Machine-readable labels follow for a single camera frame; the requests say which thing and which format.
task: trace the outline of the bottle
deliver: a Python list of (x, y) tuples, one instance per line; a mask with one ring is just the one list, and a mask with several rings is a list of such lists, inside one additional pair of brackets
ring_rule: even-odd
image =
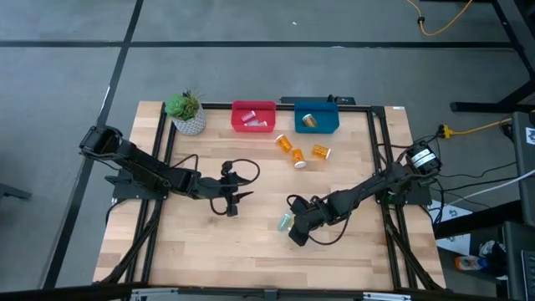
[(478, 256), (460, 256), (455, 258), (455, 267), (461, 271), (476, 271), (488, 267), (488, 261)]

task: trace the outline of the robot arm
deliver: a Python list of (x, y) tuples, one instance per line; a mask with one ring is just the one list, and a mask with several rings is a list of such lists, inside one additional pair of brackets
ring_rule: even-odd
[[(404, 166), (400, 163), (403, 158), (407, 160)], [(311, 231), (324, 224), (331, 226), (348, 219), (361, 201), (375, 193), (384, 191), (403, 195), (415, 181), (419, 186), (430, 185), (440, 167), (441, 162), (433, 151), (425, 141), (421, 141), (405, 150), (396, 162), (382, 172), (351, 189), (335, 191), (323, 198), (314, 196), (310, 202), (296, 196), (290, 206), (295, 217), (289, 236), (299, 246), (303, 246)]]
[(154, 193), (158, 198), (165, 199), (169, 192), (192, 199), (215, 199), (224, 197), (227, 210), (223, 214), (229, 217), (237, 215), (237, 204), (240, 199), (252, 192), (234, 194), (239, 186), (250, 184), (248, 180), (232, 172), (232, 163), (226, 161), (222, 165), (222, 178), (216, 180), (201, 177), (197, 170), (169, 167), (153, 156), (137, 148), (134, 143), (122, 138), (122, 134), (111, 126), (92, 126), (80, 143), (82, 155), (96, 161), (113, 161), (127, 171), (127, 178), (107, 176), (106, 180), (114, 185), (124, 184), (142, 191)]

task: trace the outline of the wooden tabletop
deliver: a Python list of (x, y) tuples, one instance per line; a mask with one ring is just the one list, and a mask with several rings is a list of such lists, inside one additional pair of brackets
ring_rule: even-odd
[[(151, 152), (161, 102), (140, 102), (130, 140)], [(405, 110), (386, 107), (392, 144), (409, 145), (409, 125)], [(368, 179), (374, 171), (366, 115), (340, 112), (340, 127), (332, 135), (297, 134), (293, 112), (278, 111), (272, 133), (237, 133), (230, 124), (230, 110), (207, 110), (207, 125), (195, 136), (176, 134), (172, 162), (190, 154), (200, 156), (203, 176), (220, 177), (223, 161), (248, 158), (262, 171), (257, 181), (240, 191), (254, 191), (238, 205), (236, 217), (212, 213), (208, 200), (192, 200), (170, 195), (164, 202), (150, 272), (150, 284), (166, 286), (207, 286), (226, 288), (324, 288), (391, 290), (390, 266), (380, 207), (373, 197), (363, 201), (349, 221), (344, 237), (332, 246), (308, 242), (297, 246), (287, 232), (277, 230), (288, 210), (286, 197), (324, 196), (350, 188)], [(171, 122), (166, 121), (160, 159), (166, 147)], [(376, 122), (380, 139), (379, 121)], [(294, 147), (303, 150), (306, 168), (296, 170), (290, 155), (273, 143), (285, 134)], [(314, 144), (328, 146), (328, 161), (312, 157)], [(395, 156), (399, 150), (393, 150)], [(184, 166), (192, 168), (193, 162)], [(255, 168), (237, 163), (234, 170), (246, 178)], [(218, 211), (223, 200), (215, 200)], [(130, 247), (140, 201), (116, 207), (108, 223), (94, 280), (111, 272)], [(405, 219), (413, 253), (438, 284), (444, 286), (441, 263), (430, 218), (421, 208), (405, 207)], [(327, 242), (336, 238), (342, 223), (321, 227), (312, 235)], [(141, 250), (135, 279), (145, 250)], [(402, 283), (406, 286), (405, 263), (398, 250)]]

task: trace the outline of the gray floor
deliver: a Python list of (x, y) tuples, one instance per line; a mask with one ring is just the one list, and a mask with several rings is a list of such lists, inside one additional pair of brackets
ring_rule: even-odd
[[(122, 40), (134, 0), (38, 0), (0, 3), (0, 39)], [(533, 40), (514, 4), (501, 1), (522, 44)], [(429, 31), (460, 3), (421, 3)], [(414, 8), (402, 0), (145, 1), (134, 40), (505, 41), (491, 6), (474, 4), (450, 30), (425, 38)], [(31, 191), (31, 201), (0, 204), (0, 291), (37, 288), (80, 156), (77, 145), (99, 113), (117, 48), (0, 48), (0, 182)], [(163, 100), (183, 89), (202, 100), (278, 99), (344, 94), (360, 104), (403, 105), (413, 137), (440, 123), (456, 130), (501, 115), (454, 114), (451, 101), (497, 101), (527, 81), (513, 51), (345, 48), (132, 48), (109, 125), (126, 135), (140, 100)], [(444, 174), (477, 173), (514, 161), (497, 129), (441, 142)], [(112, 187), (95, 166), (59, 277), (60, 286), (90, 283)], [(514, 168), (488, 178), (514, 176)], [(444, 187), (466, 179), (445, 179)], [(480, 189), (459, 191), (466, 195)], [(514, 200), (516, 187), (474, 198), (488, 205)], [(472, 210), (481, 207), (462, 204)], [(446, 271), (450, 288), (488, 293), (493, 286)]]

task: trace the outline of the white plant pot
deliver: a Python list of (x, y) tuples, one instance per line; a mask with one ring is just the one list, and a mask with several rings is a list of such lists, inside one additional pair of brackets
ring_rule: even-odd
[(197, 135), (206, 127), (206, 115), (200, 104), (199, 110), (194, 118), (187, 121), (179, 120), (177, 118), (172, 119), (176, 129), (184, 135)]

